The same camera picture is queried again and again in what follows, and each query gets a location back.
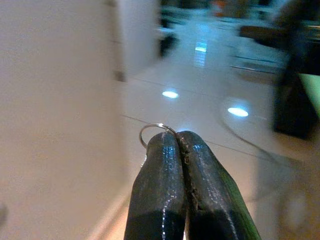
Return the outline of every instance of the glossy floor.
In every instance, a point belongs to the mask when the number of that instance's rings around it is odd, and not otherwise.
[[[187,12],[185,24],[175,26],[178,41],[166,57],[127,82],[115,83],[123,101],[130,179],[133,182],[145,156],[138,133],[146,123],[194,131],[235,179],[262,239],[276,240],[279,204],[295,176],[293,165],[312,153],[309,142],[271,128],[282,53],[238,37],[247,19],[214,18],[206,10]],[[275,74],[231,67],[244,64],[245,58],[235,57],[240,54],[275,62]],[[254,64],[264,67],[262,61]],[[144,138],[157,131],[148,130]],[[122,220],[122,227],[112,229],[116,235],[107,239],[123,238]]]

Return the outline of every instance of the beige wall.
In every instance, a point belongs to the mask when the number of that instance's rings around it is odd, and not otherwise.
[[[134,76],[152,65],[159,56],[156,29],[158,0],[117,0],[122,37],[123,65],[127,76]]]
[[[0,240],[85,239],[126,185],[106,8],[0,1]]]

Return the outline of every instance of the wire ring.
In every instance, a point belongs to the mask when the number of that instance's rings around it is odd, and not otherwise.
[[[143,128],[141,128],[140,132],[139,132],[139,140],[140,140],[140,143],[142,144],[142,146],[146,149],[147,148],[147,144],[146,142],[143,140],[142,138],[142,133],[145,129],[147,128],[152,128],[152,127],[156,127],[156,128],[161,128],[161,129],[165,129],[165,131],[167,133],[171,133],[173,136],[176,136],[176,131],[173,130],[171,127],[167,126],[167,125],[164,125],[163,123],[150,123],[150,124],[147,124],[145,125]]]

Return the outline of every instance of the green object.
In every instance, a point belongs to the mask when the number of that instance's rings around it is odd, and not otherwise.
[[[302,73],[299,76],[316,114],[320,117],[320,76]]]

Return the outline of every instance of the floor tile grout line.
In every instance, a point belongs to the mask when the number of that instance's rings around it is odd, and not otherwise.
[[[193,93],[193,94],[196,94],[196,95],[201,95],[201,96],[206,96],[206,97],[210,97],[210,98],[215,98],[216,100],[225,99],[225,97],[213,96],[213,95],[205,94],[205,93],[202,93],[202,92],[196,92],[196,91],[187,90],[187,89],[184,89],[184,88],[181,88],[181,87],[169,86],[169,85],[162,84],[162,83],[158,83],[158,82],[152,82],[152,81],[148,81],[148,80],[142,80],[142,79],[139,79],[139,78],[137,78],[137,77],[135,77],[135,76],[132,77],[132,79],[137,80],[137,81],[141,81],[141,82],[145,82],[145,83],[149,83],[149,84],[164,86],[164,87],[167,87],[167,88],[174,88],[174,89],[186,91],[186,92],[189,92],[189,93]],[[257,108],[259,108],[259,109],[261,109],[261,110],[269,110],[268,108],[264,108],[264,107],[261,107],[261,106],[258,106],[258,105],[254,105],[254,106],[257,107]]]
[[[138,122],[140,122],[140,123],[150,124],[150,122],[146,122],[146,121],[143,121],[143,120],[140,120],[140,119],[138,119],[138,118],[131,117],[131,116],[128,116],[128,115],[125,115],[125,114],[121,114],[120,116],[121,116],[121,117],[124,117],[124,118],[131,119],[131,120],[138,121]],[[252,156],[252,157],[256,157],[256,158],[259,158],[259,159],[262,159],[262,160],[267,160],[267,158],[265,158],[265,157],[257,156],[257,155],[254,155],[254,154],[252,154],[252,153],[248,153],[248,152],[245,152],[245,151],[241,151],[241,150],[238,150],[238,149],[234,149],[234,148],[232,148],[232,147],[223,146],[223,145],[221,145],[221,144],[218,144],[218,143],[215,143],[215,142],[212,142],[212,141],[209,141],[209,140],[205,140],[205,139],[204,139],[204,141],[205,141],[206,143],[214,144],[214,145],[217,145],[217,146],[222,147],[222,148],[225,148],[225,149],[233,150],[233,151],[236,151],[236,152],[239,152],[239,153],[242,153],[242,154],[246,154],[246,155],[249,155],[249,156]]]
[[[175,62],[175,61],[170,61],[170,60],[166,60],[166,59],[162,59],[164,62],[167,62],[169,64],[175,64],[175,65],[179,65],[179,66],[188,66],[188,67],[193,67],[193,68],[196,68],[196,69],[207,69],[207,70],[211,70],[211,71],[216,71],[216,69],[213,69],[213,68],[209,68],[209,67],[201,67],[201,66],[195,66],[195,65],[190,65],[190,64],[186,64],[186,63],[179,63],[179,62]],[[231,68],[229,65],[225,65],[225,66],[222,66],[222,68]]]

